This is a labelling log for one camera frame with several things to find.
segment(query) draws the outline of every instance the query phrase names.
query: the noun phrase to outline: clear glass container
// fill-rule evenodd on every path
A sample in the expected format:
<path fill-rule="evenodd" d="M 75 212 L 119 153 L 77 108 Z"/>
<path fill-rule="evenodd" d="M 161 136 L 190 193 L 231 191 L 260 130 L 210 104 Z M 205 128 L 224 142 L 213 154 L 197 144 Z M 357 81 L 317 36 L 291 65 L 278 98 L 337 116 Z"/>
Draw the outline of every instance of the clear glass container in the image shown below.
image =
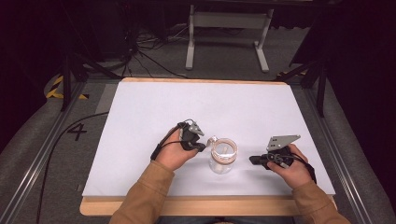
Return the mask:
<path fill-rule="evenodd" d="M 212 145 L 209 158 L 210 169 L 219 175 L 230 172 L 238 152 L 236 143 L 228 138 L 218 139 L 213 136 L 207 141 L 207 145 Z"/>

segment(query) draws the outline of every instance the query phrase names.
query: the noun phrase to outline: forearm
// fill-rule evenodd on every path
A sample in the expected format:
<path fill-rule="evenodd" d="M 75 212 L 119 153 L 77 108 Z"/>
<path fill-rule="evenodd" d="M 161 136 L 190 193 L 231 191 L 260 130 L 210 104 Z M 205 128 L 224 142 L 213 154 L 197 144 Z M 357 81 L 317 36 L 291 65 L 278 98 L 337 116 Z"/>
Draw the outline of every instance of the forearm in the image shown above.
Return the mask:
<path fill-rule="evenodd" d="M 110 223 L 154 223 L 161 213 L 173 177 L 172 171 L 152 161 L 128 191 Z"/>
<path fill-rule="evenodd" d="M 332 200 L 313 181 L 294 189 L 292 193 L 297 207 L 307 223 L 349 223 L 337 212 Z"/>

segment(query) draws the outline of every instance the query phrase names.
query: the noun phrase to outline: hand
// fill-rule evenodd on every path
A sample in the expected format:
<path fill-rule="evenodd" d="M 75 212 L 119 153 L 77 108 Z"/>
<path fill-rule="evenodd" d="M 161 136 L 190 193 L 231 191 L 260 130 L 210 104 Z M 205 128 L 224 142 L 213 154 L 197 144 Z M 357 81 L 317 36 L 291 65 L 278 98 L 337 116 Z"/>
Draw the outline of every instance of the hand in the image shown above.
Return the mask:
<path fill-rule="evenodd" d="M 163 143 L 163 146 L 169 142 L 179 141 L 180 129 L 172 133 Z M 161 163 L 172 171 L 180 168 L 187 160 L 193 158 L 198 153 L 197 149 L 186 151 L 180 143 L 171 143 L 161 150 L 155 161 Z"/>
<path fill-rule="evenodd" d="M 308 162 L 306 156 L 303 155 L 297 146 L 289 144 L 289 148 L 291 153 L 300 156 L 304 161 Z M 294 161 L 287 169 L 278 166 L 272 161 L 269 161 L 267 165 L 272 171 L 282 176 L 286 184 L 288 184 L 292 189 L 296 189 L 312 180 L 312 177 L 305 168 L 305 165 L 300 161 Z"/>

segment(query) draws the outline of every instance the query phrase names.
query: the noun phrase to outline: white board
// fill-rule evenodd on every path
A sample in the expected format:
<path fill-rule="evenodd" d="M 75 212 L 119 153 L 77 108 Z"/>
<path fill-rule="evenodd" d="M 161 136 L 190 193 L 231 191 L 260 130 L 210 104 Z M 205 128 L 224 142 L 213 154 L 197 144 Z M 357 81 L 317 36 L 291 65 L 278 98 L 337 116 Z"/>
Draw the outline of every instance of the white board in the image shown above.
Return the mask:
<path fill-rule="evenodd" d="M 208 165 L 210 149 L 176 170 L 169 196 L 290 195 L 277 174 L 252 165 L 271 136 L 299 134 L 294 142 L 316 169 L 318 185 L 334 195 L 301 111 L 288 85 L 177 82 L 121 82 L 83 191 L 84 197 L 125 196 L 149 164 L 167 132 L 186 119 L 205 136 L 238 145 L 233 169 L 218 175 Z"/>

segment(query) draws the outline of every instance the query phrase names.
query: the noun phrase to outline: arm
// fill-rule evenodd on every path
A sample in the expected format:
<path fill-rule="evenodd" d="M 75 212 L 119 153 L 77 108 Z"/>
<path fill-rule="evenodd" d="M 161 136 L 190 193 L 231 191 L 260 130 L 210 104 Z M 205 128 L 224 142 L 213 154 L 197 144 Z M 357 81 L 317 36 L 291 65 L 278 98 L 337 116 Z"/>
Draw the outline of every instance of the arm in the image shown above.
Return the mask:
<path fill-rule="evenodd" d="M 165 141 L 178 140 L 179 130 Z M 131 187 L 120 208 L 113 214 L 110 223 L 154 223 L 163 209 L 163 203 L 172 184 L 174 171 L 194 157 L 197 150 L 185 151 L 180 143 L 164 147 L 155 161 Z"/>
<path fill-rule="evenodd" d="M 291 153 L 297 154 L 308 162 L 306 156 L 293 144 L 289 145 Z M 293 198 L 297 207 L 307 223 L 344 224 L 349 221 L 341 216 L 332 201 L 311 179 L 305 166 L 295 161 L 290 168 L 284 169 L 269 161 L 268 167 L 282 176 L 292 188 Z"/>

